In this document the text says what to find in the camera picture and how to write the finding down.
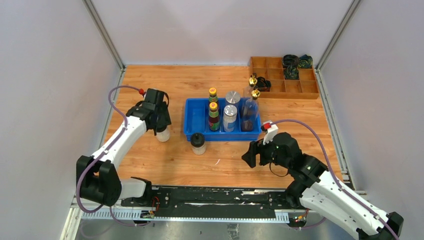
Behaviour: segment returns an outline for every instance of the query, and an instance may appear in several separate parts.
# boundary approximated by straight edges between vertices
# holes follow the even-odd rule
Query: wooden organizer
[[[298,68],[299,80],[285,79],[281,57],[252,56],[249,74],[256,73],[271,82],[269,91],[261,91],[260,97],[267,99],[317,99],[320,96],[317,76],[313,68]]]

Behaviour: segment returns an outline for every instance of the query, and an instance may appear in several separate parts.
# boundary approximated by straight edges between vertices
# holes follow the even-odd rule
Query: can lid
[[[193,147],[200,148],[205,144],[205,136],[200,132],[196,132],[190,137],[190,143]]]
[[[256,79],[256,74],[251,75],[249,78],[249,86],[253,87],[258,83],[258,79]]]
[[[261,92],[258,89],[252,91],[252,97],[257,99],[261,95]]]
[[[217,94],[217,89],[215,87],[209,88],[209,94]]]
[[[240,102],[241,98],[242,97],[240,96],[240,93],[238,93],[236,91],[229,91],[225,95],[225,100],[227,102],[229,102],[230,104],[236,104],[236,103]]]
[[[224,107],[224,114],[229,116],[229,117],[233,117],[237,115],[237,107],[234,105],[227,105]]]
[[[216,109],[218,109],[218,104],[216,102],[211,102],[211,103],[209,103],[209,108],[211,110],[216,110]]]

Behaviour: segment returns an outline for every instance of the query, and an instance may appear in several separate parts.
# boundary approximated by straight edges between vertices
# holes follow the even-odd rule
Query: yellow bottle cap
[[[209,94],[217,94],[217,89],[215,87],[209,88]]]
[[[258,79],[256,79],[256,74],[251,75],[249,78],[249,86],[253,87],[258,83]]]
[[[216,109],[218,109],[218,104],[216,102],[211,102],[211,103],[209,103],[209,108],[211,110],[216,110]]]
[[[252,91],[252,97],[258,98],[261,95],[261,92],[258,89]]]

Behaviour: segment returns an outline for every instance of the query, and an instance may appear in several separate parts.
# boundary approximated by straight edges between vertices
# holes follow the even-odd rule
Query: wooden table
[[[184,135],[184,107],[187,98],[207,98],[208,90],[216,87],[218,97],[228,91],[243,93],[248,84],[249,69],[244,66],[169,66],[131,65],[126,69],[123,85],[147,90],[155,88],[168,93],[169,113],[172,121],[170,139],[157,141],[153,131],[144,134],[129,150],[118,174],[121,179],[140,177],[154,185],[188,185],[217,187],[287,188],[291,176],[277,177],[268,166],[250,168],[241,156],[248,150],[248,141],[207,142],[206,152],[195,155]],[[142,97],[132,89],[122,89],[117,107],[127,112]],[[340,178],[331,134],[320,99],[259,99],[260,117],[267,120],[297,119],[310,125],[322,139],[336,175]],[[122,123],[122,117],[113,113],[107,138]],[[296,138],[304,153],[325,163],[315,137],[305,127],[296,123],[280,123],[280,132],[288,132]],[[272,170],[284,175],[286,169],[272,166]]]

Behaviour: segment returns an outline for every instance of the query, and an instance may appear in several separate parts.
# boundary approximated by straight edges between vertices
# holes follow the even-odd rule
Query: silver can
[[[222,125],[225,132],[232,132],[236,127],[237,107],[234,105],[227,105],[224,107],[224,117]]]
[[[238,93],[236,91],[229,91],[225,95],[225,105],[226,106],[227,105],[234,105],[236,108],[238,108],[239,103],[240,103],[240,99],[241,99],[240,93]]]

